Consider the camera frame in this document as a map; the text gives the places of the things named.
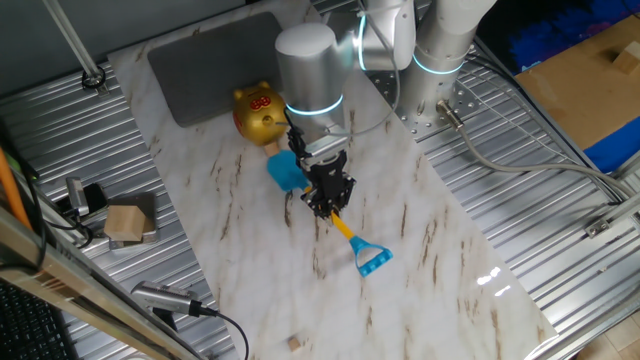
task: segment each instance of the wooden block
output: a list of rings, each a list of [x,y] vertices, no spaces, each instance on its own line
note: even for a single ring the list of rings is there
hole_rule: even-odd
[[[104,225],[104,233],[115,241],[142,241],[146,216],[137,206],[112,205]]]
[[[300,341],[298,341],[298,339],[296,338],[289,339],[289,349],[291,349],[291,352],[294,352],[299,348],[300,348]]]
[[[640,340],[640,327],[629,317],[607,330],[605,334],[607,335],[607,339],[613,344],[613,347],[620,351]]]
[[[609,339],[600,335],[580,351],[577,360],[621,360],[621,358]]]
[[[630,75],[640,69],[640,43],[637,41],[629,44],[613,62],[620,71]]]

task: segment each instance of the small wooden piece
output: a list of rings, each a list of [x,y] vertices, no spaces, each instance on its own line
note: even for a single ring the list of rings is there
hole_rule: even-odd
[[[265,145],[264,152],[267,153],[268,157],[278,155],[278,153],[280,152],[280,147],[278,146],[278,142],[274,141],[271,144]]]
[[[300,341],[298,341],[298,339],[294,337],[289,339],[289,349],[291,349],[291,352],[294,352],[299,348],[300,348]]]
[[[142,241],[147,218],[137,206],[112,205],[104,225],[104,233],[114,241]]]
[[[613,62],[620,71],[630,75],[640,69],[640,43],[637,41],[629,44]]]

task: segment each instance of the yellow handle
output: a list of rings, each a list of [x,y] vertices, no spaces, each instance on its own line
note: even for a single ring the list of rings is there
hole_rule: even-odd
[[[356,236],[356,234],[354,234],[353,231],[349,229],[347,224],[345,224],[342,221],[342,219],[340,219],[340,217],[338,216],[338,214],[336,214],[335,211],[331,213],[331,220],[333,220],[333,225],[335,225],[336,228],[340,230],[342,235],[344,235],[344,237],[346,237],[347,240],[351,240],[352,237]]]

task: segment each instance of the orange pole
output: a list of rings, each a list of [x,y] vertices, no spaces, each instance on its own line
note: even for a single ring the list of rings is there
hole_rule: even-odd
[[[9,200],[9,206],[13,212],[13,216],[15,216],[29,230],[33,230],[31,223],[29,222],[29,217],[27,217],[27,212],[24,210],[24,205],[20,198],[20,192],[18,191],[18,185],[16,185],[16,180],[13,178],[13,173],[11,172],[11,168],[7,162],[7,157],[4,155],[2,149],[0,149],[0,181],[2,181],[2,186],[4,186],[4,191],[7,194],[7,199]]]

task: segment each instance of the connector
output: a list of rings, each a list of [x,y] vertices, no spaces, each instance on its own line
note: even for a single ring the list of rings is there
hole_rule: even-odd
[[[458,131],[464,126],[464,123],[462,122],[462,120],[460,120],[458,114],[456,114],[453,109],[451,109],[446,101],[438,101],[436,109],[438,110],[438,113],[440,113],[440,115],[444,116],[444,118],[449,121],[449,124],[451,124],[451,127],[453,127],[455,131]]]

